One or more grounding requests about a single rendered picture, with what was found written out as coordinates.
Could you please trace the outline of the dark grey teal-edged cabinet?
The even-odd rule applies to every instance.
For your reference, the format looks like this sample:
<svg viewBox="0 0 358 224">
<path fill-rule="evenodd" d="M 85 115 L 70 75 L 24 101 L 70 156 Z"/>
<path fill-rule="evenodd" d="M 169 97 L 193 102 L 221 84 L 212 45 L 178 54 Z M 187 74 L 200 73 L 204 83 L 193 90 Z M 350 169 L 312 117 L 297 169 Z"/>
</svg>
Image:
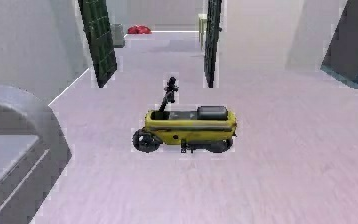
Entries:
<svg viewBox="0 0 358 224">
<path fill-rule="evenodd" d="M 358 0 L 347 0 L 321 70 L 351 88 L 358 88 Z"/>
</svg>

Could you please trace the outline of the pale green table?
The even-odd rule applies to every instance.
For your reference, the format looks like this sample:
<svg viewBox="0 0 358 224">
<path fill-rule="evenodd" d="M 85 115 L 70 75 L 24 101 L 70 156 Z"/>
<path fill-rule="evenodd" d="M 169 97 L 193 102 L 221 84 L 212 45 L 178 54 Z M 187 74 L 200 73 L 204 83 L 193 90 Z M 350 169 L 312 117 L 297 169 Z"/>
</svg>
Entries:
<svg viewBox="0 0 358 224">
<path fill-rule="evenodd" d="M 204 32 L 207 25 L 207 15 L 199 14 L 198 15 L 198 38 L 200 42 L 200 48 L 203 48 L 204 45 Z"/>
</svg>

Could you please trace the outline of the grey bin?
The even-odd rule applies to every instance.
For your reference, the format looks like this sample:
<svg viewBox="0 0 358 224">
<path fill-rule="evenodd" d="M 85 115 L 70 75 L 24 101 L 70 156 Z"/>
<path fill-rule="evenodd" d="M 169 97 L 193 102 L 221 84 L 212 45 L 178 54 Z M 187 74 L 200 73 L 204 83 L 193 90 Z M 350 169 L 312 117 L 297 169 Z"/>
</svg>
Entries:
<svg viewBox="0 0 358 224">
<path fill-rule="evenodd" d="M 112 41 L 115 48 L 123 48 L 125 46 L 124 30 L 122 24 L 112 24 L 110 26 Z"/>
</svg>

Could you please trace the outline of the grey curved sofa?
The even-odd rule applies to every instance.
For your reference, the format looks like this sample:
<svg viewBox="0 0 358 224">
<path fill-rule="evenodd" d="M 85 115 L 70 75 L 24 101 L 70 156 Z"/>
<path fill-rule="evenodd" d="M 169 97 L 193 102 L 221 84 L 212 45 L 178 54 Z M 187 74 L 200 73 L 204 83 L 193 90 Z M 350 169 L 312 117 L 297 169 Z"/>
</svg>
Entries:
<svg viewBox="0 0 358 224">
<path fill-rule="evenodd" d="M 29 224 L 70 158 L 47 103 L 0 85 L 0 224 Z"/>
</svg>

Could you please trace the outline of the yellow toy scooter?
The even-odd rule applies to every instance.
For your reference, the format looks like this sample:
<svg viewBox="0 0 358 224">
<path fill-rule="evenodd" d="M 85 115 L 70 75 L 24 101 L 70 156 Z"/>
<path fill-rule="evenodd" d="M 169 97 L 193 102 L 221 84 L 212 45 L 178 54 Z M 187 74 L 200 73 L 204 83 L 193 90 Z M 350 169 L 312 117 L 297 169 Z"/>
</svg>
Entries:
<svg viewBox="0 0 358 224">
<path fill-rule="evenodd" d="M 182 153 L 205 149 L 223 153 L 233 145 L 237 117 L 225 106 L 199 106 L 194 111 L 168 111 L 179 90 L 176 78 L 171 77 L 164 88 L 165 95 L 158 110 L 149 110 L 144 126 L 136 130 L 132 143 L 136 150 L 150 153 L 162 144 L 179 145 Z"/>
</svg>

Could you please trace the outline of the red cloth heap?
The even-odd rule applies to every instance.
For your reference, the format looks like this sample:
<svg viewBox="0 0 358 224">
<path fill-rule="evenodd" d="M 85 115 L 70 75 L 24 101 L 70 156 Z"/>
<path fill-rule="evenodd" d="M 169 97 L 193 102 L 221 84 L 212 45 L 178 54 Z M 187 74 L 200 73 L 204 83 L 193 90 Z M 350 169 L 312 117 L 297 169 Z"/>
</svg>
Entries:
<svg viewBox="0 0 358 224">
<path fill-rule="evenodd" d="M 134 25 L 127 30 L 128 34 L 151 34 L 152 31 L 149 27 L 144 25 Z"/>
</svg>

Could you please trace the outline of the dark green panelled door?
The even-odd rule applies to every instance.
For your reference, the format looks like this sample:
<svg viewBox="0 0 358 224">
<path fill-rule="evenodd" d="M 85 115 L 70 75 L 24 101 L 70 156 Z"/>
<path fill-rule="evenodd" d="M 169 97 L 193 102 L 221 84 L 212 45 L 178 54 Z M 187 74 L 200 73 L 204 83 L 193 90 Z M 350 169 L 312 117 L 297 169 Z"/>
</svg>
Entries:
<svg viewBox="0 0 358 224">
<path fill-rule="evenodd" d="M 103 88 L 117 70 L 106 0 L 78 0 L 78 3 L 97 85 Z"/>
<path fill-rule="evenodd" d="M 205 39 L 204 73 L 209 88 L 214 87 L 215 63 L 217 56 L 217 45 L 220 27 L 220 14 L 222 9 L 222 0 L 208 0 L 207 26 Z"/>
</svg>

